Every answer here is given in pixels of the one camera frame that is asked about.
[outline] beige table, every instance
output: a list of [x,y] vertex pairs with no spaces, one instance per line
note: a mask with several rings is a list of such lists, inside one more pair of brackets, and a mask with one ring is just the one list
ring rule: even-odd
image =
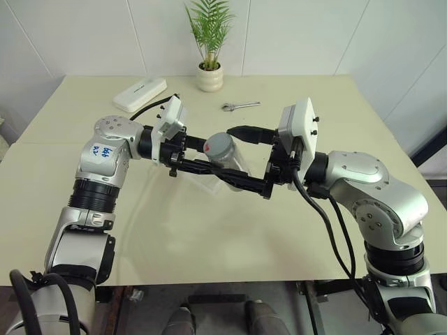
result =
[[[97,119],[128,116],[110,101],[136,80],[66,78],[7,153],[0,164],[0,285],[9,284],[12,268],[23,273],[43,268],[80,150]],[[169,77],[168,86],[162,96],[181,94],[189,110],[188,134],[201,137],[241,124],[276,128],[284,106],[310,96],[321,118],[319,151],[373,154],[427,198],[426,255],[432,272],[447,271],[446,211],[350,77],[228,77],[215,94],[199,92],[190,77]],[[233,113],[219,109],[223,102],[257,100],[259,107]],[[148,111],[139,121],[153,124],[155,114]],[[238,144],[251,171],[262,177],[269,146]],[[336,217],[327,203],[320,203],[347,259]],[[356,222],[343,213],[362,276],[363,240]],[[224,185],[210,195],[183,173],[175,179],[164,166],[132,161],[116,214],[111,232],[117,238],[116,256],[108,285],[345,278],[318,214],[285,186],[276,186],[271,200]]]

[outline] black wire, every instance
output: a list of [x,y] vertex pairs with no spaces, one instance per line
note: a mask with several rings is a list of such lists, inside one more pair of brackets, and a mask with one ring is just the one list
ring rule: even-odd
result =
[[307,194],[304,186],[301,184],[300,180],[298,179],[298,169],[296,167],[292,169],[292,176],[293,176],[293,183],[295,184],[295,187],[298,189],[298,192],[300,192],[301,196],[307,201],[308,204],[310,204],[317,211],[318,214],[320,214],[321,218],[323,219],[323,222],[325,223],[325,226],[326,226],[326,230],[328,231],[330,245],[332,246],[332,250],[334,251],[335,257],[336,257],[338,263],[340,264],[340,266],[342,267],[344,273],[348,276],[349,280],[351,281],[354,291],[356,292],[356,294],[358,295],[358,297],[360,298],[362,303],[364,305],[366,305],[366,307],[367,307],[367,302],[366,302],[366,299],[364,298],[364,294],[362,293],[361,290],[358,289],[359,285],[356,282],[356,279],[354,277],[352,277],[348,268],[344,264],[342,257],[339,254],[337,244],[336,244],[335,238],[334,238],[334,232],[332,231],[332,226],[330,224],[328,215],[324,212],[324,209],[322,209],[315,202],[315,200],[313,200],[309,196],[309,194]]
[[78,310],[76,309],[75,298],[67,282],[59,274],[44,274],[42,280],[50,284],[56,284],[61,289],[67,308],[68,324],[70,326],[70,335],[80,335],[80,323]]
[[23,325],[27,335],[42,335],[41,326],[37,318],[36,307],[29,294],[27,285],[19,270],[12,270],[9,279],[13,286],[17,302],[22,312]]
[[346,241],[346,245],[348,246],[349,258],[351,259],[351,278],[350,279],[353,284],[353,289],[356,292],[356,294],[359,296],[359,298],[363,301],[363,303],[366,304],[365,293],[362,291],[362,288],[360,287],[360,285],[358,285],[358,283],[356,281],[356,255],[354,254],[354,249],[352,247],[351,238],[349,237],[348,230],[346,229],[346,224],[343,219],[342,211],[340,211],[340,208],[333,196],[329,195],[328,199],[337,215],[338,221],[340,223],[340,227],[342,228],[344,239]]
[[334,211],[337,215],[338,221],[340,223],[340,227],[342,228],[343,236],[346,241],[346,245],[348,246],[349,251],[349,258],[351,259],[351,276],[356,277],[356,256],[354,255],[354,249],[352,247],[351,238],[349,237],[348,230],[346,229],[346,224],[344,223],[342,212],[340,211],[340,208],[338,207],[337,202],[335,201],[334,197],[329,195],[328,199],[330,201],[330,204],[334,208]]
[[161,105],[162,103],[167,103],[173,96],[179,97],[178,94],[173,94],[172,96],[169,96],[167,98],[155,101],[154,103],[151,103],[147,105],[146,107],[143,107],[138,112],[136,112],[132,117],[130,118],[131,121],[135,120],[137,117],[139,117],[142,113],[146,112],[147,110],[150,110],[151,108]]

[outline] robotic arm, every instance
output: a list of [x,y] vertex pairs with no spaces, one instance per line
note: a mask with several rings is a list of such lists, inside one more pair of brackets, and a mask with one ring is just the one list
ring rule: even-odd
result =
[[[309,99],[286,107],[277,130],[240,126],[227,131],[245,142],[272,145],[263,179],[185,159],[186,149],[203,152],[205,143],[186,134],[185,115],[181,101],[173,96],[154,127],[123,117],[103,118],[82,150],[73,194],[61,211],[45,256],[45,273],[62,276],[73,293],[81,334],[91,334],[94,289],[112,269],[115,238],[108,231],[115,222],[115,201],[129,160],[140,158],[166,165],[172,177],[178,170],[215,174],[267,199],[274,184],[293,181],[293,167],[298,165],[298,179],[305,180],[310,194],[316,188],[326,190],[359,224],[369,272],[363,286],[373,318],[396,335],[437,334],[445,329],[445,319],[434,314],[430,273],[423,257],[420,221],[427,213],[425,198],[391,177],[383,163],[370,155],[315,152],[318,117]],[[296,152],[299,162],[292,164]],[[31,298],[42,334],[70,334],[65,299],[56,285],[40,284]],[[7,334],[39,333],[31,333],[19,313]]]
[[436,306],[421,220],[425,198],[390,176],[377,158],[358,152],[318,154],[308,190],[329,190],[357,221],[365,240],[368,275],[363,279],[372,317],[394,334],[444,334],[447,318]]

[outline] wrench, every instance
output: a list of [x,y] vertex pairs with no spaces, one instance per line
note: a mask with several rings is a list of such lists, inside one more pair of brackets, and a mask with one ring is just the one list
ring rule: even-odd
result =
[[236,105],[234,103],[224,103],[222,105],[222,110],[224,110],[225,112],[232,112],[233,110],[236,110],[238,108],[257,106],[260,104],[261,103],[259,101],[256,101],[254,103],[241,103],[239,105]]

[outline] white sensor box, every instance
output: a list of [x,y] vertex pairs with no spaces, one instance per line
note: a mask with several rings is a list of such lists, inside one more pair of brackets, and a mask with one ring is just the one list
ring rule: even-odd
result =
[[133,113],[163,92],[168,85],[163,78],[145,78],[113,98],[119,109]]

